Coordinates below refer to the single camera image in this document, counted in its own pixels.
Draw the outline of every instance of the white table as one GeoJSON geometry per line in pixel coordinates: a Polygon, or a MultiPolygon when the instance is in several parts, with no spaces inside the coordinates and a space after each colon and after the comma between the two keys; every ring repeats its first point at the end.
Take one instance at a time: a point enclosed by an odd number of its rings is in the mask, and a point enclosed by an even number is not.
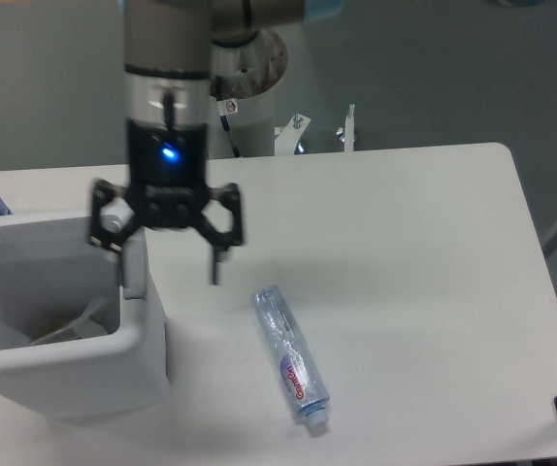
{"type": "MultiPolygon", "coordinates": [[[[150,232],[171,399],[77,423],[0,398],[0,465],[410,465],[557,456],[557,301],[499,145],[220,160],[245,248],[208,285],[194,232],[150,232]],[[296,425],[248,304],[279,283],[330,390],[296,425]]],[[[84,206],[124,167],[0,173],[17,210],[84,206]]]]}

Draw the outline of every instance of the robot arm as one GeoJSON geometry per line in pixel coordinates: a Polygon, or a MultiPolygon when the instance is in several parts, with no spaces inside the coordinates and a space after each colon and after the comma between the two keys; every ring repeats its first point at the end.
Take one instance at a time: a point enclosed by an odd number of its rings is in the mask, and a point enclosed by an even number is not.
{"type": "Polygon", "coordinates": [[[244,243],[240,190],[206,184],[212,37],[332,14],[344,0],[127,0],[124,13],[127,80],[127,160],[130,184],[93,187],[89,243],[120,254],[141,226],[195,228],[217,263],[244,243]],[[134,215],[120,231],[101,223],[102,209],[123,198],[134,215]],[[217,231],[203,211],[215,200],[232,214],[217,231]]]}

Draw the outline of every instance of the toothpaste label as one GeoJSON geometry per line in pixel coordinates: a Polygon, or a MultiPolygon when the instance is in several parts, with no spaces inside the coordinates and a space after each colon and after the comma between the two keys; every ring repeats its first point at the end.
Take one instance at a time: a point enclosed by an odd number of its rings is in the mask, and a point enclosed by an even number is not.
{"type": "Polygon", "coordinates": [[[302,403],[306,396],[304,385],[306,384],[307,373],[305,372],[304,376],[301,375],[299,377],[291,358],[289,355],[286,355],[280,362],[280,375],[285,382],[287,391],[291,393],[297,402],[302,403]]]}

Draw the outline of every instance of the white container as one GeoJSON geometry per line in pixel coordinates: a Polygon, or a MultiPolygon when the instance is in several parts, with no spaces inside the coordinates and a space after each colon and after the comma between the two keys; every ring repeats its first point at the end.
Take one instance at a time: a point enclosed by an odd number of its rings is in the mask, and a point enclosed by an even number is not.
{"type": "Polygon", "coordinates": [[[85,211],[0,217],[0,395],[46,417],[141,408],[171,390],[143,231],[124,249],[123,285],[86,231],[85,211]],[[108,299],[94,318],[108,335],[30,346],[97,296],[108,299]]]}

